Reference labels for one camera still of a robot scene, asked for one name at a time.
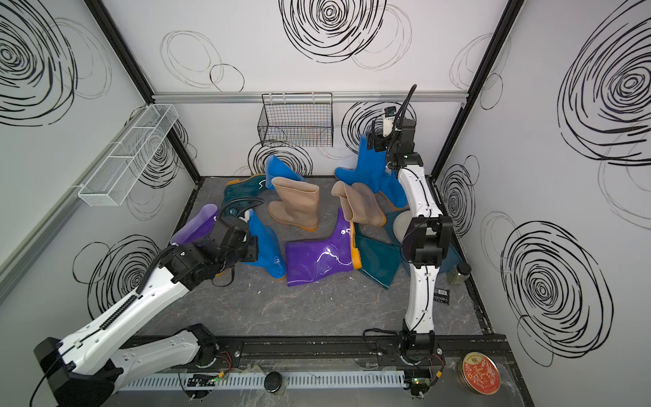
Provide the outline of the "purple rain boot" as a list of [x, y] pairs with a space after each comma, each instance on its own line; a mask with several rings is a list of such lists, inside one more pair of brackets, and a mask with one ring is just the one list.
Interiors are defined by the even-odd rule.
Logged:
[[339, 209], [337, 223], [327, 239], [287, 243], [287, 285], [316, 283], [340, 272], [359, 270], [362, 261], [354, 238], [354, 225]]
[[215, 225], [219, 207], [214, 203], [204, 205], [195, 217], [171, 237], [171, 245], [191, 244], [210, 234]]

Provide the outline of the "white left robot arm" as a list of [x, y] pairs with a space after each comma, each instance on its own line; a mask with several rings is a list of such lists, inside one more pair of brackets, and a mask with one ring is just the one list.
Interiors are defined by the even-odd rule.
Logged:
[[168, 305], [235, 264], [258, 259], [251, 210], [220, 216], [206, 205], [146, 268], [135, 289], [102, 315], [63, 339], [48, 337], [34, 349], [60, 406], [100, 406], [119, 388], [193, 361], [215, 360], [219, 346], [203, 325], [127, 349], [125, 343]]

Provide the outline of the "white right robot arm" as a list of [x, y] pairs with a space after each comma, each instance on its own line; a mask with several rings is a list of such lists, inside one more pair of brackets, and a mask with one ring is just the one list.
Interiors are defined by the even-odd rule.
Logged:
[[410, 266], [410, 302], [398, 336], [402, 359], [416, 366], [437, 353], [435, 285], [449, 252], [453, 226], [437, 205], [420, 154], [415, 152], [414, 137], [415, 122], [391, 109], [379, 125], [371, 127], [367, 147], [386, 154], [387, 168], [395, 172], [411, 212], [401, 242], [401, 253]]

